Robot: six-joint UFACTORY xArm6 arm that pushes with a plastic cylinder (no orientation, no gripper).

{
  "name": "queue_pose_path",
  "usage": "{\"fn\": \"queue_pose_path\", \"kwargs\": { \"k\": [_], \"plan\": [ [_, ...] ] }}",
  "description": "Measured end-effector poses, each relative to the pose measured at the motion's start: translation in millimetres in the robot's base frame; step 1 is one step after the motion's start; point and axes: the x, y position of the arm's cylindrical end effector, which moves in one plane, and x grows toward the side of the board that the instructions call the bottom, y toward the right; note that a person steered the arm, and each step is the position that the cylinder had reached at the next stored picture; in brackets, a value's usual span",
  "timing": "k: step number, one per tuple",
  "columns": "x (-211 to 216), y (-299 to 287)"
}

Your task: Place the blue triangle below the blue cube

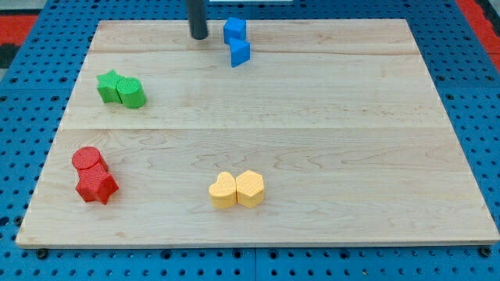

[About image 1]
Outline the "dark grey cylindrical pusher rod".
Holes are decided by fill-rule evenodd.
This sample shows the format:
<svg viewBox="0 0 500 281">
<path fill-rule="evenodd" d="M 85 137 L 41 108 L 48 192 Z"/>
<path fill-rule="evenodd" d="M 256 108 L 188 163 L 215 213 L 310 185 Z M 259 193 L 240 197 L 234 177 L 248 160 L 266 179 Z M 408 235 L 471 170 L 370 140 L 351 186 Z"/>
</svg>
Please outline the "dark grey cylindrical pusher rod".
<svg viewBox="0 0 500 281">
<path fill-rule="evenodd" d="M 187 20 L 191 37 L 204 40 L 208 37 L 205 0 L 186 0 Z"/>
</svg>

